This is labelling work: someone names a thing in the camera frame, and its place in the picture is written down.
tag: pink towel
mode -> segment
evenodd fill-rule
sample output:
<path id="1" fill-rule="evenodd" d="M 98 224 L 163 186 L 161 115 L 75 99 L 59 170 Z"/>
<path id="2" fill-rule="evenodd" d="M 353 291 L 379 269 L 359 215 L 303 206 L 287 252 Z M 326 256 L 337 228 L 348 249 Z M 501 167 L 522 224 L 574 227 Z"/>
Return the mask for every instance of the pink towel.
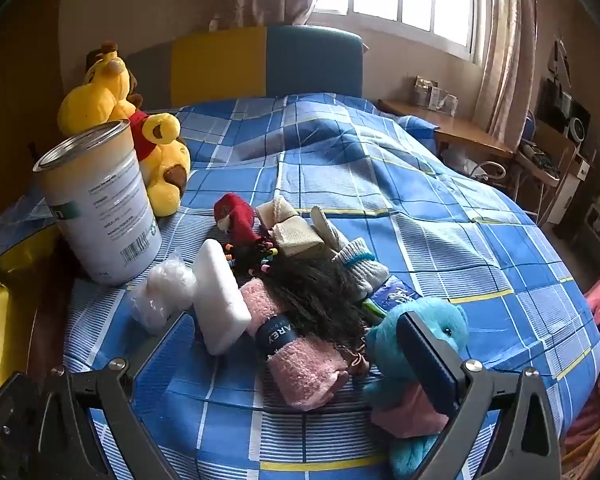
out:
<path id="1" fill-rule="evenodd" d="M 438 434 L 448 420 L 446 415 L 433 409 L 416 381 L 407 386 L 400 405 L 388 410 L 371 410 L 371 422 L 397 438 Z"/>
<path id="2" fill-rule="evenodd" d="M 296 334 L 261 280 L 253 278 L 240 291 L 251 313 L 247 332 L 268 355 L 269 371 L 285 402 L 306 412 L 333 399 L 349 379 L 340 353 L 317 337 Z"/>

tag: blue stuffed dolphin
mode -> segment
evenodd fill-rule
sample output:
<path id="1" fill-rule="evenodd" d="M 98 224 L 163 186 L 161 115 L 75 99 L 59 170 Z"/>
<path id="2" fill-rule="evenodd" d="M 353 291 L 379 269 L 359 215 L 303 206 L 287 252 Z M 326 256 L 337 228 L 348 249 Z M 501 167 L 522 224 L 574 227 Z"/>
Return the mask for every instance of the blue stuffed dolphin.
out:
<path id="1" fill-rule="evenodd" d="M 409 360 L 396 339 L 398 318 L 405 312 L 416 312 L 438 339 L 459 352 L 466 346 L 469 330 L 464 310 L 459 305 L 438 298 L 420 298 L 392 308 L 382 322 L 366 333 L 366 355 L 383 377 L 367 384 L 363 395 L 374 408 L 387 410 L 402 401 L 405 388 L 416 377 Z M 396 480 L 406 480 L 424 459 L 438 436 L 392 438 L 389 461 Z"/>

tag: towel label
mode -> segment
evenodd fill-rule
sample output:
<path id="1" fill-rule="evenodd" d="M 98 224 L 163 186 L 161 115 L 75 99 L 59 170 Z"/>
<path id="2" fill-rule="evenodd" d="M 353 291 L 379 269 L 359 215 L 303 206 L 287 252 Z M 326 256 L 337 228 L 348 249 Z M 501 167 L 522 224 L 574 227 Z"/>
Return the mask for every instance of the towel label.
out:
<path id="1" fill-rule="evenodd" d="M 284 345 L 295 339 L 298 339 L 298 334 L 284 314 L 267 319 L 255 336 L 256 346 L 267 357 L 275 355 Z"/>

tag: bed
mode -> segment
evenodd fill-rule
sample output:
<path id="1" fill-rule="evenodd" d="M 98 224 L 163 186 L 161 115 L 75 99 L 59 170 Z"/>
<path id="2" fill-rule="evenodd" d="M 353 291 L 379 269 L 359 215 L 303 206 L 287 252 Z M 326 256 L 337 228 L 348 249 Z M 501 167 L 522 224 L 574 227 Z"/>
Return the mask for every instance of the bed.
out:
<path id="1" fill-rule="evenodd" d="M 600 371 L 600 334 L 573 278 L 515 203 L 432 154 L 433 124 L 383 114 L 359 92 L 263 88 L 253 92 L 262 97 L 167 106 L 182 124 L 192 175 L 179 211 L 158 224 L 155 261 L 179 248 L 192 262 L 206 238 L 224 241 L 212 206 L 225 192 L 254 206 L 282 195 L 304 216 L 321 205 L 414 290 L 462 304 L 470 326 L 463 357 L 498 370 L 537 368 L 564 433 Z M 32 190 L 0 220 L 0 253 L 51 222 Z M 143 276 L 119 288 L 75 279 L 64 329 L 71 370 L 101 368 L 146 338 L 128 293 Z M 350 381 L 325 407 L 295 412 L 248 336 L 214 358 L 196 334 L 158 408 L 142 420 L 183 479 L 389 479 L 363 384 Z M 496 416 L 488 414 L 460 478 L 476 471 Z M 116 474 L 130 478 L 102 414 L 93 418 Z"/>

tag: can rim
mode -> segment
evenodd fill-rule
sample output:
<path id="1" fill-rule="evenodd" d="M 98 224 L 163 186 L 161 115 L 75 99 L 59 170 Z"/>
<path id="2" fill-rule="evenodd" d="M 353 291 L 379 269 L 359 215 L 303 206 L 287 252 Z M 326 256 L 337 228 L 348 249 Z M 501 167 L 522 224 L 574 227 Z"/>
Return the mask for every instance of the can rim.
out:
<path id="1" fill-rule="evenodd" d="M 118 136 L 128 126 L 128 119 L 109 121 L 84 130 L 73 137 L 69 137 L 40 157 L 40 160 L 33 167 L 33 171 L 38 173 L 61 166 L 87 150 L 95 148 Z"/>

